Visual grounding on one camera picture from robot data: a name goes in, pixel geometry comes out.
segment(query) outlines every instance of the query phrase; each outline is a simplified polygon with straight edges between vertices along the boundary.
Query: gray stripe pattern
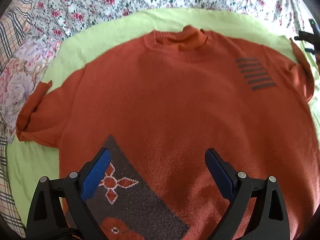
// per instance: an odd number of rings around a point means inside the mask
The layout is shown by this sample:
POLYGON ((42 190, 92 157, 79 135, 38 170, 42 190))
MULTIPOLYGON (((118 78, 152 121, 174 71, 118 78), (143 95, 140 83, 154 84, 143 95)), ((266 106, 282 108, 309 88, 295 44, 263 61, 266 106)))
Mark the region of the gray stripe pattern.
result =
POLYGON ((257 58, 239 58, 236 59, 236 63, 238 68, 240 68, 240 73, 243 73, 244 78, 247 79, 247 84, 250 85, 252 91, 276 87, 276 84, 271 82, 272 78, 268 75, 268 72, 261 65, 257 58))

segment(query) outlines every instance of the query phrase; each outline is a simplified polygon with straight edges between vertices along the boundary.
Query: bed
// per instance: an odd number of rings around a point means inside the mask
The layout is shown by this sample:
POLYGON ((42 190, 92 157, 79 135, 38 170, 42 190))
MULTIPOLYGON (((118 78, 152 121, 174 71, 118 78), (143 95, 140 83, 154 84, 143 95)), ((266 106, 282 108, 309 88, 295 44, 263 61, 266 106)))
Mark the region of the bed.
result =
MULTIPOLYGON (((38 179, 43 175, 55 179, 59 174, 56 149, 19 142, 15 138, 17 115, 40 80, 54 80, 54 89, 71 72, 103 51, 152 29, 180 31, 192 24, 270 46, 293 60, 286 36, 292 37, 298 30, 312 31, 308 25, 310 13, 301 0, 22 1, 32 4, 27 20, 21 24, 24 35, 17 35, 20 43, 6 54, 0 77, 0 213, 9 227, 22 237, 38 179)), ((17 1, 12 2, 4 16, 13 12, 14 2, 17 1)), ((304 49, 306 44, 299 42, 299 46, 304 49)), ((316 84, 309 105, 319 139, 319 74, 315 59, 310 54, 306 56, 316 84)))

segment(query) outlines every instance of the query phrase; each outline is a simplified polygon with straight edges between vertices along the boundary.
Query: lime green sheet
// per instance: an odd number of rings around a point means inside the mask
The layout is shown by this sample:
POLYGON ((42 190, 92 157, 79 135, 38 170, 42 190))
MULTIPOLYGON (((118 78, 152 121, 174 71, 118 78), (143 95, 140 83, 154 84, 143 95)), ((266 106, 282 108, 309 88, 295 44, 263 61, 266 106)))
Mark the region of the lime green sheet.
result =
MULTIPOLYGON (((297 62, 286 37, 292 37, 294 33, 287 33, 286 29, 279 29, 270 23, 226 11, 155 9, 93 26, 67 39, 62 43, 60 52, 43 75, 42 81, 52 80, 51 90, 53 90, 59 87, 73 71, 84 67, 86 63, 120 43, 154 29, 178 32, 186 25, 263 44, 297 62)), ((318 83, 319 75, 315 62, 310 55, 308 59, 313 63, 312 71, 318 83)), ((320 109, 318 103, 318 100, 312 100, 310 105, 320 109)), ((319 111, 313 112, 313 116, 320 131, 319 111)), ((19 142, 15 138, 7 146, 7 158, 12 195, 22 222, 26 224, 29 206, 39 178, 44 175, 50 179, 58 178, 58 150, 34 142, 19 142)))

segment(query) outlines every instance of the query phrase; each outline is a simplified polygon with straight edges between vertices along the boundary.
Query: plaid blanket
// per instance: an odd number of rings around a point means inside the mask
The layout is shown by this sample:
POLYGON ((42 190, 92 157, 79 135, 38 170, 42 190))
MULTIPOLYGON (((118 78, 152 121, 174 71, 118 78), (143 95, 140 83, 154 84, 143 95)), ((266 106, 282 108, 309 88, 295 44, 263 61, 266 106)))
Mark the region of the plaid blanket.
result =
POLYGON ((25 228, 21 222, 17 212, 14 200, 11 194, 7 173, 7 158, 6 158, 7 141, 0 136, 0 214, 10 226, 21 237, 26 237, 25 228))
POLYGON ((0 73, 30 30, 33 0, 12 0, 0 19, 0 73))

